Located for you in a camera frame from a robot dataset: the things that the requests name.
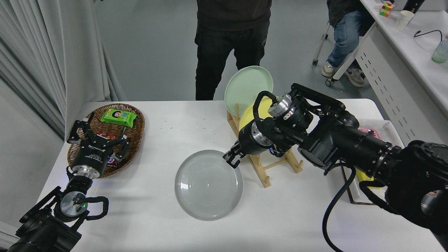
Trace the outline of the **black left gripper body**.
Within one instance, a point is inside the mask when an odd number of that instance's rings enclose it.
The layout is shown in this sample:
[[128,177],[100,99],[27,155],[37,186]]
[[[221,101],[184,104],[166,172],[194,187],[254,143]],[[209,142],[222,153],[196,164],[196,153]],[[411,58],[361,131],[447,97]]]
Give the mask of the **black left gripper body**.
[[71,164],[71,169],[75,174],[103,174],[112,154],[113,147],[107,145],[107,139],[85,138],[80,143],[80,150]]

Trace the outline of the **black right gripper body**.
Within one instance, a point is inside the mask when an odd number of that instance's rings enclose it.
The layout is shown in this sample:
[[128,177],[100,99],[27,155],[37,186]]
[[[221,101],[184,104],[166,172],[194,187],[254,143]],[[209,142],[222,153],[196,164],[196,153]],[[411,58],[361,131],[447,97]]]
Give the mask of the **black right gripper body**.
[[259,131],[256,123],[249,123],[240,130],[239,144],[243,154],[252,156],[270,148],[270,140]]

